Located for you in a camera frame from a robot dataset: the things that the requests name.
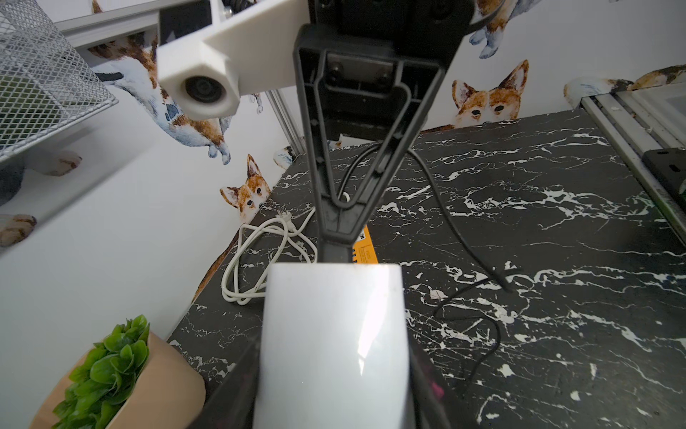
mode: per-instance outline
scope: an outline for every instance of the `wire mesh basket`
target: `wire mesh basket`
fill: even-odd
[[[35,0],[0,0],[0,163],[116,103]]]

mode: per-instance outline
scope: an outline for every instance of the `white plastic object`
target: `white plastic object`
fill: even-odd
[[[293,48],[298,31],[309,22],[307,0],[266,0],[160,46],[160,85],[194,120],[231,116],[240,96],[295,85]],[[185,81],[206,76],[224,92],[213,103],[191,98]]]
[[[414,427],[400,266],[272,264],[255,429]]]

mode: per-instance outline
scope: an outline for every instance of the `white plastic bracket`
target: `white plastic bracket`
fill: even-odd
[[[293,46],[309,22],[307,0],[269,0],[157,49],[160,85],[190,119],[236,113],[241,95],[295,84]],[[224,91],[212,103],[191,98],[185,81],[206,76]]]

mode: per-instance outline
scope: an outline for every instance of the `dog ear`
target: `dog ear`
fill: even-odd
[[[517,67],[512,70],[512,73],[505,78],[504,81],[500,82],[499,88],[512,89],[517,95],[521,95],[524,92],[524,86],[526,85],[526,77],[529,74],[529,60],[524,60],[519,63]]]
[[[252,157],[252,155],[248,155],[248,178],[251,178],[253,176],[261,176],[262,174],[259,172],[259,167],[257,166],[257,163],[255,162],[255,159]]]
[[[477,91],[474,88],[467,85],[463,81],[453,81],[453,101],[455,102],[458,110],[460,110],[464,102],[467,101],[475,92]]]
[[[238,202],[238,192],[241,188],[238,187],[223,187],[219,190],[219,193],[224,197],[227,203],[236,207],[238,210],[241,209]]]

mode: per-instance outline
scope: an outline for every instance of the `black marble surface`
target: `black marble surface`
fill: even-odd
[[[498,428],[686,427],[686,248],[592,119],[583,111],[542,115],[423,135],[414,147],[467,240],[492,265],[522,270],[514,293],[486,284],[447,307],[456,316],[483,311],[502,326],[499,350],[466,394],[477,420]],[[334,153],[338,174],[361,150]],[[301,157],[252,223],[288,210],[299,225],[311,208],[308,181]],[[414,160],[401,166],[368,226],[379,261],[403,267],[409,329],[463,392],[475,359],[493,346],[493,326],[441,322],[431,312],[483,274]],[[259,240],[241,261],[243,280],[254,283],[279,240]],[[223,269],[170,338],[210,392],[261,326],[260,302],[222,299]]]

